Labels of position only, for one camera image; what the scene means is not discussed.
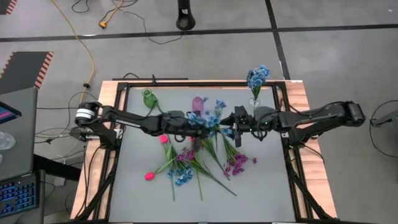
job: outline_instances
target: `gray tabletop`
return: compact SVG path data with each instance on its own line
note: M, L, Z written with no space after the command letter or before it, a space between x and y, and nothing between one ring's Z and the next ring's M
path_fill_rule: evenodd
M142 88L131 88L127 111L147 114L143 104ZM248 107L251 91L248 89L217 88L154 88L162 111L192 110L196 96L208 96L205 109L212 109L215 100L224 100L227 117L234 106ZM262 106L274 107L271 89L260 92ZM166 172L154 180L144 180L147 172L154 171L165 162L159 140L144 134L140 129L127 128L123 137L118 171L113 187L111 222L294 222L294 210L288 184L287 171L280 135L271 132L263 142L249 133L242 136L239 151L248 157L256 157L257 164L247 162L245 171L228 181L207 152L201 151L201 160L212 173L238 196L235 197L213 180L200 175L203 201L200 200L196 176L186 185L175 186L176 200L172 200L172 187ZM172 141L178 152L190 146ZM218 159L226 160L224 145L218 140Z

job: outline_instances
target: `green leaf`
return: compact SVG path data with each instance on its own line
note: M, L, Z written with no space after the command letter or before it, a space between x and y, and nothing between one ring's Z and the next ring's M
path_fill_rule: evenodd
M174 160L175 160L175 158L172 159L172 160L169 160L169 161L168 161L166 164L164 164L161 168L157 169L157 170L155 171L155 174L158 174L158 173L163 172L163 170L165 170Z
M173 145L169 144L169 146L167 147L167 150L166 150L166 159L168 161L171 160L171 158L172 158L172 148L173 148Z

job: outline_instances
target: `black pole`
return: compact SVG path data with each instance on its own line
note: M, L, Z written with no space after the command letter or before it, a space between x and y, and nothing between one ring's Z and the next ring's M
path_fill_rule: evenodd
M191 12L190 0L178 0L178 18L175 23L180 30L191 30L196 24Z

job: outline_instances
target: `pink flower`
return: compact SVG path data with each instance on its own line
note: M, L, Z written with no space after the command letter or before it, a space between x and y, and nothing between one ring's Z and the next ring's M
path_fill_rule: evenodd
M149 172L145 175L145 179L146 180L152 180L153 178L155 178L155 173L154 172Z
M162 134L162 135L159 136L158 138L159 138L159 140L160 140L160 143L162 143L162 144L166 144L166 143L168 143L168 141L169 141L169 138L168 138L167 135L165 135L165 134Z

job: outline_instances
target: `glass vase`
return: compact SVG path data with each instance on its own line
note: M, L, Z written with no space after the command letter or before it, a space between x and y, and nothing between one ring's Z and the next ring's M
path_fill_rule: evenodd
M260 106L260 99L257 98L256 100L254 97L249 99L249 107L254 111L257 107Z

